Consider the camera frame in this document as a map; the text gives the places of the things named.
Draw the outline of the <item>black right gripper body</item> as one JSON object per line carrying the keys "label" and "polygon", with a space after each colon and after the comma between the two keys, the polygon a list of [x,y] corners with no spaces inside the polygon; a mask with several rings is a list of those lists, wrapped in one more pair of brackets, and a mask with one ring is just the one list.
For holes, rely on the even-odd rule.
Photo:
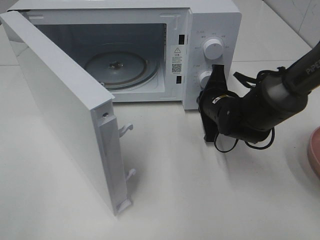
{"label": "black right gripper body", "polygon": [[208,82],[197,103],[205,142],[215,142],[218,134],[240,139],[240,98],[228,90],[226,83]]}

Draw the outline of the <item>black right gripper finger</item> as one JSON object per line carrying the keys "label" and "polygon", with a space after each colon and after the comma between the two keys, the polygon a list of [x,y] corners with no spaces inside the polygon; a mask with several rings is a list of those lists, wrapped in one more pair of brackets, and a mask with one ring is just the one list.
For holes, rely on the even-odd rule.
{"label": "black right gripper finger", "polygon": [[227,81],[225,77],[224,65],[213,64],[212,72],[208,80],[208,85],[210,87],[226,87]]}

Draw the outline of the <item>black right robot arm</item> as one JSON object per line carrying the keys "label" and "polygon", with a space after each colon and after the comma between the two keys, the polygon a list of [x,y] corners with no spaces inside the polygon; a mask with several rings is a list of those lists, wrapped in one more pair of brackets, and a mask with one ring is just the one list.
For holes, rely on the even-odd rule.
{"label": "black right robot arm", "polygon": [[235,72],[234,77],[250,89],[245,96],[228,90],[224,66],[219,64],[212,65],[200,92],[197,103],[206,142],[214,142],[221,134],[256,144],[276,125],[301,112],[308,95],[320,85],[320,46],[288,68],[262,70],[256,78]]}

